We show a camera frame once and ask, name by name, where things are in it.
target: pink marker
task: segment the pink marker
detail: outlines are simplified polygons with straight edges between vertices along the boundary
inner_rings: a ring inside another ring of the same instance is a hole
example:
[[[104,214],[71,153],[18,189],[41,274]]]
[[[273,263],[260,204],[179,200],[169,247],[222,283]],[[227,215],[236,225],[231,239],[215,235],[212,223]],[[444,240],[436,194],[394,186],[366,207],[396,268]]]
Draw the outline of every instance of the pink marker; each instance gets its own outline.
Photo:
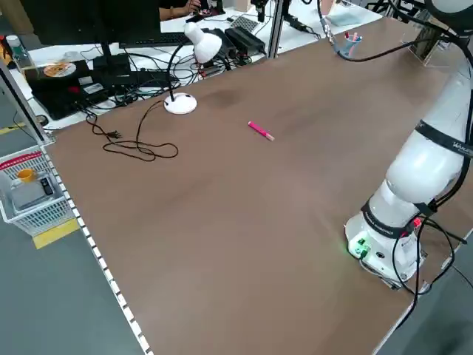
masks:
[[[248,125],[254,129],[255,131],[257,131],[260,135],[262,135],[263,137],[266,137],[267,139],[269,139],[271,142],[274,141],[274,137],[272,135],[270,135],[268,132],[266,132],[263,128],[261,128],[260,126],[256,125],[254,122],[248,122]]]

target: lamp base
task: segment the lamp base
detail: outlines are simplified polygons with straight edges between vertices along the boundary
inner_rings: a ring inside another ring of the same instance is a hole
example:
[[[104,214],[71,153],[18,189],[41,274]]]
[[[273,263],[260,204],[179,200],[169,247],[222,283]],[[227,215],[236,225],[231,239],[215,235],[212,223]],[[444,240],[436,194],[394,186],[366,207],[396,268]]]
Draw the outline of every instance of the lamp base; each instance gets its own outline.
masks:
[[[178,92],[174,94],[174,101],[171,100],[171,96],[168,96],[164,100],[164,108],[167,112],[174,113],[175,115],[185,115],[195,110],[197,107],[197,100],[194,96],[185,94],[184,92]]]

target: white desk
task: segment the white desk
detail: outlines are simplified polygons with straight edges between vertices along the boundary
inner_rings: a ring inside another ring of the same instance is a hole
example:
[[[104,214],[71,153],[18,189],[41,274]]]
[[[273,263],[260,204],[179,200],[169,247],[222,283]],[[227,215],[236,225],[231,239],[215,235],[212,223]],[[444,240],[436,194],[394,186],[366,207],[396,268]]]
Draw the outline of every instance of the white desk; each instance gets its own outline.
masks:
[[[269,16],[272,16],[274,12],[274,8],[275,8],[275,4],[272,1],[269,1],[266,7],[267,20],[264,24],[260,24],[254,31],[254,33],[257,33],[257,37],[262,39],[267,44],[267,48],[268,48],[271,26],[272,26],[272,21],[273,21],[273,19],[270,18]],[[220,28],[224,30],[230,26],[230,23],[228,21],[222,21],[222,20],[226,20],[227,17],[239,16],[243,14],[240,11],[236,11],[232,7],[225,8],[225,11],[226,11],[225,15],[215,16],[205,21],[199,21],[197,22],[197,24],[199,25],[199,27],[202,27],[202,28]],[[319,21],[319,16],[317,14],[316,1],[312,1],[312,4],[305,5],[302,2],[295,0],[293,1],[293,3],[291,4],[289,8],[289,13],[297,17],[302,23],[306,24],[309,27],[312,27],[315,32],[317,32],[318,34],[322,36],[322,38],[324,38],[323,30],[321,28],[320,21]],[[333,26],[332,31],[335,34],[343,33],[345,31],[351,30],[352,28],[361,26],[362,24],[367,24],[369,22],[376,21],[382,17],[379,14],[373,13],[357,5],[351,5],[349,7],[345,7],[340,4],[337,4],[335,6],[335,8],[330,13],[330,16],[343,16],[345,13],[349,13],[350,18],[352,20],[354,19],[355,21],[349,21],[351,23],[346,24],[344,26],[337,26],[337,27]],[[254,9],[254,7],[252,7],[246,13],[246,16],[250,19],[253,19],[254,21],[257,21],[256,10]],[[163,32],[183,31],[184,25],[186,24],[186,19],[187,17],[176,18],[174,20],[161,22],[161,30]],[[279,42],[279,47],[280,47],[279,53],[283,53],[288,50],[293,50],[295,48],[304,46],[306,44],[309,44],[315,41],[316,41],[316,37],[314,35],[311,35],[308,33],[301,33],[298,30],[295,30],[292,27],[289,27],[288,24],[284,23],[283,28],[282,28],[281,40]],[[110,46],[110,50],[112,54],[123,53],[123,50],[119,49],[118,44],[116,43]],[[162,48],[161,50],[157,50],[155,48],[144,48],[144,49],[130,49],[127,51],[129,53],[139,53],[139,54],[149,55],[153,58],[157,58],[157,59],[160,59],[161,61],[167,62],[169,61],[171,57],[171,53],[174,52],[174,50],[175,50],[175,47],[165,47],[165,48]],[[36,65],[41,66],[45,64],[55,63],[61,60],[64,57],[64,53],[66,52],[78,52],[78,53],[82,52],[83,56],[86,57],[87,59],[93,59],[95,56],[100,55],[95,45],[91,45],[91,44],[72,45],[72,46],[52,46],[52,47],[47,47],[47,48],[41,48],[39,50],[32,50],[30,51],[30,55],[32,59],[34,60],[34,62],[36,63]],[[191,46],[185,46],[178,52],[178,56],[184,57],[186,55],[191,54],[191,52],[192,52]],[[254,57],[252,57],[252,60],[257,61],[262,57],[263,55],[255,55]],[[145,67],[149,69],[156,69],[156,64],[150,59],[134,57],[133,61],[139,68]],[[90,67],[92,67],[91,61],[89,61],[88,64]],[[189,68],[190,64],[191,62],[188,62],[187,64],[184,64],[182,68]],[[165,69],[166,65],[160,62],[160,67],[161,69]],[[17,70],[12,70],[12,75],[14,79],[16,80],[16,82],[18,83],[18,86],[20,87],[20,90],[23,92],[24,96],[29,100],[29,103],[33,109],[33,112],[36,113],[37,115],[48,116],[48,114],[41,108],[41,106],[35,100],[32,99],[33,95],[31,93],[31,89],[29,85],[27,84],[26,80],[23,78],[23,76]],[[109,101],[109,102],[102,103],[100,106],[101,107],[108,106],[112,108],[113,103]],[[98,115],[105,112],[103,110],[93,110],[93,111],[97,113]],[[50,120],[50,123],[47,125],[46,128],[60,129],[66,126],[70,126],[71,124],[76,124],[77,122],[81,122],[84,120],[85,120],[85,114],[79,112],[74,115],[63,118],[62,120],[59,120],[59,121]]]

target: lamp arm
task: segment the lamp arm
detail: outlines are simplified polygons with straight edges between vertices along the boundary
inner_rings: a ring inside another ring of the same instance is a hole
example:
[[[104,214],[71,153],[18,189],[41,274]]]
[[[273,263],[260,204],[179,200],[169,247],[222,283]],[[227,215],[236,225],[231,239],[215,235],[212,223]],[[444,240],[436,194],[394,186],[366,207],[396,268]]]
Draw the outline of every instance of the lamp arm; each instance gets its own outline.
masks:
[[[179,52],[180,49],[182,47],[184,47],[184,44],[185,43],[179,44],[179,46],[177,46],[176,50],[172,53],[171,59],[169,59],[168,69],[166,70],[166,78],[168,80],[169,95],[171,96],[171,100],[173,100],[173,101],[174,101],[174,93],[172,92],[171,65],[172,65],[172,61],[174,60],[174,57],[176,56],[177,52]]]

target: yellow tape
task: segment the yellow tape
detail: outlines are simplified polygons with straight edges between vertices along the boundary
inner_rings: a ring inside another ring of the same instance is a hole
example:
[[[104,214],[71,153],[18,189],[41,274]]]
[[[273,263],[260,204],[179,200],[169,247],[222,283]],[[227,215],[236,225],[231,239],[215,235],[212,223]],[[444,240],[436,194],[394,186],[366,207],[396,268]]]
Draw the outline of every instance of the yellow tape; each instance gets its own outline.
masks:
[[[9,127],[2,128],[2,129],[0,129],[0,135],[4,135],[6,133],[16,131],[17,129],[20,129],[20,127],[25,127],[25,126],[26,125],[23,122],[21,122],[21,123],[18,124],[18,126],[12,125],[12,126],[9,126]]]
[[[33,242],[35,243],[36,248],[40,249],[44,246],[47,246],[48,244],[51,244],[52,242],[55,242],[56,240],[61,239],[62,237],[67,236],[68,234],[71,234],[74,231],[77,231],[78,229],[79,225],[77,220],[72,218],[71,220],[62,223],[57,227],[51,228],[49,231],[45,231],[33,237]]]

